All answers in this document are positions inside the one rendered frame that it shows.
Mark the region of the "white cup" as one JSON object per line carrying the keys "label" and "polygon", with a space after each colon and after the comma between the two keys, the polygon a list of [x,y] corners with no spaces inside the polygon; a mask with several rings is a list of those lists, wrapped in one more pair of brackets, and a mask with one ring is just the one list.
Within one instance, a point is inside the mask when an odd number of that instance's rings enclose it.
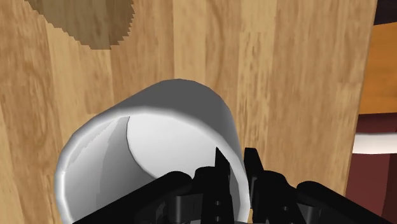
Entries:
{"label": "white cup", "polygon": [[235,122],[223,99],[190,80],[156,83],[81,126],[63,147],[55,196],[63,224],[171,171],[193,175],[216,151],[231,167],[234,217],[249,216],[249,187]]}

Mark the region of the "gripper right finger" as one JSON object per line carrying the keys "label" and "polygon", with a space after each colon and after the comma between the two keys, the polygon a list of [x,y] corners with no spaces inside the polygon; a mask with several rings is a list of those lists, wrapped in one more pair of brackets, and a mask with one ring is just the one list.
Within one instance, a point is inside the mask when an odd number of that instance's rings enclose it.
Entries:
{"label": "gripper right finger", "polygon": [[257,149],[246,148],[252,220],[264,224],[392,224],[315,181],[291,186],[278,172],[265,170]]}

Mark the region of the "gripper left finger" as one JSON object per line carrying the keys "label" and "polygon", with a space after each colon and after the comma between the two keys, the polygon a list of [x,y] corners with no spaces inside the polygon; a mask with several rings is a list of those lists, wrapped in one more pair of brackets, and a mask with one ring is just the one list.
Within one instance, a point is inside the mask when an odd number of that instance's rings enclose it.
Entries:
{"label": "gripper left finger", "polygon": [[171,171],[73,224],[234,224],[230,164],[216,149],[193,178]]}

